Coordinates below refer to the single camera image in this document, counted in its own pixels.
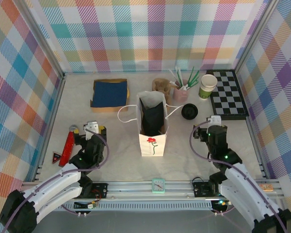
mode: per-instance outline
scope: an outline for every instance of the plaid fabric wall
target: plaid fabric wall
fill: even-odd
[[[0,211],[32,171],[58,83],[12,0],[0,0]]]
[[[100,72],[231,67],[267,0],[26,2],[64,71]]]
[[[282,0],[239,75],[263,156],[291,210],[291,0]]]

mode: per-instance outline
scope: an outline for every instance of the cardboard box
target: cardboard box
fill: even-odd
[[[127,79],[97,79],[97,80],[94,80],[94,86],[93,86],[94,93],[95,93],[95,88],[96,88],[98,82],[121,83],[121,82],[127,82]],[[127,84],[127,98],[126,98],[125,105],[127,105],[128,99],[129,99],[129,88],[128,88],[128,84]],[[91,107],[93,113],[118,112],[118,110],[120,110],[120,108],[123,107],[123,106],[114,106],[114,107],[92,107],[92,106],[93,106],[93,101],[90,100],[90,107]]]

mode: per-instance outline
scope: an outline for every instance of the pink cup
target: pink cup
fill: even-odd
[[[186,85],[187,83],[188,81],[184,79],[183,84]],[[184,91],[174,88],[173,99],[179,103],[185,102],[188,100],[189,91],[190,90]]]

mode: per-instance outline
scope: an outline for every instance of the black and white checkered board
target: black and white checkered board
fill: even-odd
[[[243,95],[233,70],[208,70],[218,79],[210,95],[213,113],[222,120],[243,120],[248,116]]]

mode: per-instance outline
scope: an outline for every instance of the black round object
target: black round object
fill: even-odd
[[[198,114],[198,109],[194,104],[187,103],[183,106],[181,114],[185,119],[193,120]]]

